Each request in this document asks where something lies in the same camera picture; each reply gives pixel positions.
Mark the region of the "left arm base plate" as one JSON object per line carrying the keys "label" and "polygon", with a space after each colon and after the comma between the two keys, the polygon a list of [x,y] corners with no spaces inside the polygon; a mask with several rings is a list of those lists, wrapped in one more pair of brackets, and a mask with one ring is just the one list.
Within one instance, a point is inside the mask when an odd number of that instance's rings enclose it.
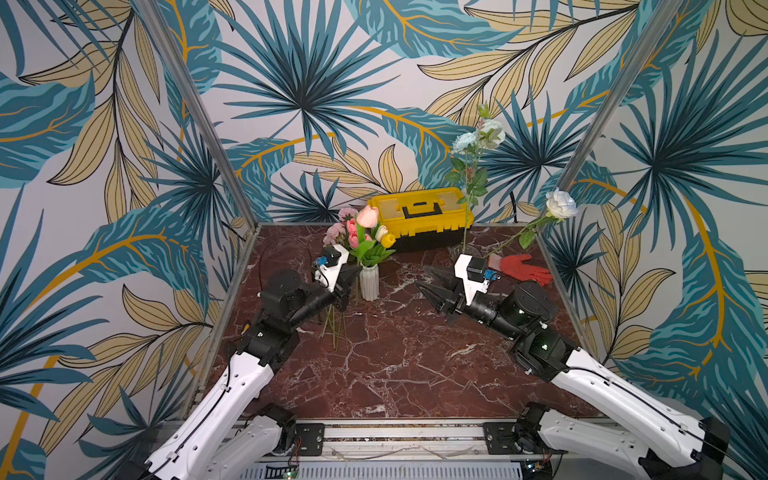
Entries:
{"label": "left arm base plate", "polygon": [[322,423],[298,423],[281,431],[275,447],[269,451],[273,457],[289,454],[299,457],[322,455],[326,426]]}

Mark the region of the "pale blue flower stem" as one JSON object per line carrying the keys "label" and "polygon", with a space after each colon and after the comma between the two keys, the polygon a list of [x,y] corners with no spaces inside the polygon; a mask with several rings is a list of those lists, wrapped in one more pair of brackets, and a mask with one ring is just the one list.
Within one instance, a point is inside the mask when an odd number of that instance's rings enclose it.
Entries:
{"label": "pale blue flower stem", "polygon": [[473,223],[472,210],[478,205],[479,199],[487,194],[488,172],[480,165],[480,161],[486,153],[497,149],[506,138],[502,123],[494,119],[487,103],[478,106],[477,114],[474,129],[454,139],[451,150],[453,170],[445,177],[448,183],[461,191],[458,204],[465,209],[460,249],[462,254],[466,252],[468,233]]}

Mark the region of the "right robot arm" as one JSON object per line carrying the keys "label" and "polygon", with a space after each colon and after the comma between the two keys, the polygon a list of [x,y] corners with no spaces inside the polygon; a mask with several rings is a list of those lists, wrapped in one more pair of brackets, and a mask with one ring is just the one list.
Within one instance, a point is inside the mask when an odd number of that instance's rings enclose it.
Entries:
{"label": "right robot arm", "polygon": [[463,255],[452,270],[427,267],[420,292],[449,323],[465,316],[512,341],[511,359],[526,374],[565,390],[616,422],[609,428],[529,403],[503,435],[521,453],[575,453],[638,479],[720,479],[730,429],[697,419],[614,374],[550,326],[556,305],[535,281],[509,294],[490,291],[496,271]]}

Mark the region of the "tulip bouquet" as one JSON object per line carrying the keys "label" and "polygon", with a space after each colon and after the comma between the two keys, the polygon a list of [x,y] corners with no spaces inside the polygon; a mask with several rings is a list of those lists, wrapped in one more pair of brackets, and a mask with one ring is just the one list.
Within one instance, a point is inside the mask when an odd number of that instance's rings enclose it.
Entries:
{"label": "tulip bouquet", "polygon": [[395,253],[396,237],[382,223],[377,207],[366,205],[359,211],[349,210],[341,219],[349,251],[363,267],[377,266]]}

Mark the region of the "red glove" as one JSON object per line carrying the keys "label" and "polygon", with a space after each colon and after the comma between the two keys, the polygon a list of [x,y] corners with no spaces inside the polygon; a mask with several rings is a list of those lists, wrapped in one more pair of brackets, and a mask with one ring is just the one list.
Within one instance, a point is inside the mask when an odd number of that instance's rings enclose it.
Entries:
{"label": "red glove", "polygon": [[529,254],[499,256],[491,254],[488,266],[520,282],[535,281],[542,287],[553,281],[553,275],[544,267],[528,264],[532,259]]}

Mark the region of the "white rose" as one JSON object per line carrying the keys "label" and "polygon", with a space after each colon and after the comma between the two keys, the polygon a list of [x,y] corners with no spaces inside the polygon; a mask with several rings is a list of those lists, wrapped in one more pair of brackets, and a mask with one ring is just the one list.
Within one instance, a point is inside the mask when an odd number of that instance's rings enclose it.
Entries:
{"label": "white rose", "polygon": [[499,254],[510,244],[517,242],[523,249],[527,250],[536,239],[540,230],[550,225],[560,224],[575,217],[578,213],[578,205],[571,195],[566,191],[555,188],[546,194],[545,209],[543,213],[532,222],[528,223],[518,233],[512,235],[509,239],[495,246],[486,257]]}

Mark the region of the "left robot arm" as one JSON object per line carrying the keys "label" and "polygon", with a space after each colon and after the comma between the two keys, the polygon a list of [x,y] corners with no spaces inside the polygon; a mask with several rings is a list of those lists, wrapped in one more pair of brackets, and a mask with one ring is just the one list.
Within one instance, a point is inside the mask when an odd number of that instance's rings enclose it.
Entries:
{"label": "left robot arm", "polygon": [[118,478],[237,479],[264,456],[295,448],[295,416],[274,404],[234,437],[228,434],[298,346],[299,326],[327,308],[344,308],[360,271],[358,265],[321,266],[310,283],[294,270],[273,275],[260,293],[259,314],[216,385],[146,461],[128,462]]}

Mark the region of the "white ribbed vase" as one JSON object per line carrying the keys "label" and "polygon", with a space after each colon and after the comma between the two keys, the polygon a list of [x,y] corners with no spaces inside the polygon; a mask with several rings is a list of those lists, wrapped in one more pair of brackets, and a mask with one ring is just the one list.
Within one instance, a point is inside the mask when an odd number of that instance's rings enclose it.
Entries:
{"label": "white ribbed vase", "polygon": [[371,302],[380,295],[379,266],[363,266],[359,274],[360,293],[363,300]]}

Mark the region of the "yellow black toolbox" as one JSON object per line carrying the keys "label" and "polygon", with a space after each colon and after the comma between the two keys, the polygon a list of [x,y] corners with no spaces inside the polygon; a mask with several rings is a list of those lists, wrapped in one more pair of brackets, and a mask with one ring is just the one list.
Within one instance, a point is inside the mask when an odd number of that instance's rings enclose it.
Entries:
{"label": "yellow black toolbox", "polygon": [[474,224],[464,194],[456,187],[374,196],[381,222],[395,237],[397,253],[451,247],[463,242]]}

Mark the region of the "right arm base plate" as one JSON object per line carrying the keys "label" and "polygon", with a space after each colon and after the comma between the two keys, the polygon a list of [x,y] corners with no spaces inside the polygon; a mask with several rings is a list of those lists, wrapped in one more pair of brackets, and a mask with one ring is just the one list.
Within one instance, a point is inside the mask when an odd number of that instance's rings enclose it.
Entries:
{"label": "right arm base plate", "polygon": [[490,455],[559,455],[565,450],[552,449],[538,433],[516,422],[486,422],[482,424],[486,448]]}

